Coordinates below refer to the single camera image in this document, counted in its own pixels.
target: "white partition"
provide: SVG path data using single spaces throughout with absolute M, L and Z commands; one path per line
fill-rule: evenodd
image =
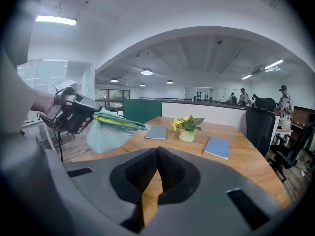
M 163 102 L 162 104 L 162 116 L 164 117 L 180 118 L 191 114 L 205 118 L 206 123 L 234 126 L 246 136 L 246 110 L 184 103 Z M 270 144 L 275 136 L 279 120 L 280 116 L 276 116 Z

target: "wooden desk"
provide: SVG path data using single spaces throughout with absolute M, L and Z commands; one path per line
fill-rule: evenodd
M 173 127 L 171 125 L 172 120 L 173 119 L 166 117 L 156 117 L 147 123 L 149 125 L 166 126 L 167 134 L 165 141 L 145 139 L 144 136 L 146 131 L 138 131 L 134 137 L 117 150 L 104 155 L 88 152 L 82 156 L 76 157 L 73 161 L 102 159 L 126 154 L 143 148 L 163 146 L 165 148 L 181 150 L 226 164 L 269 192 L 279 202 L 282 208 L 290 205 L 288 195 L 276 173 L 272 170 L 259 151 L 235 127 L 203 123 L 200 126 L 202 132 L 196 130 L 194 141 L 192 143 L 185 143 L 179 140 L 179 131 L 173 132 Z M 207 153 L 202 153 L 210 136 L 230 140 L 231 155 L 228 161 Z M 157 172 L 142 195 L 142 205 L 146 224 L 158 211 L 158 196 L 162 192 L 161 178 Z

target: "white plant pot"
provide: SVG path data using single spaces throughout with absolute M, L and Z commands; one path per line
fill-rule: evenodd
M 195 139 L 195 131 L 186 131 L 186 130 L 181 130 L 179 134 L 179 139 L 191 143 Z

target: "blue notebook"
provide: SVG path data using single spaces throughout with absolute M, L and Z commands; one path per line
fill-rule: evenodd
M 230 140 L 211 136 L 203 150 L 208 154 L 228 160 L 230 156 Z
M 165 126 L 150 125 L 150 129 L 146 133 L 144 138 L 165 140 L 165 138 L 166 138 L 166 127 Z

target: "green partition panel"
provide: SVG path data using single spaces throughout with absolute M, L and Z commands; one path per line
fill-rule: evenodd
M 124 117 L 126 119 L 146 123 L 157 116 L 162 116 L 162 101 L 124 100 Z

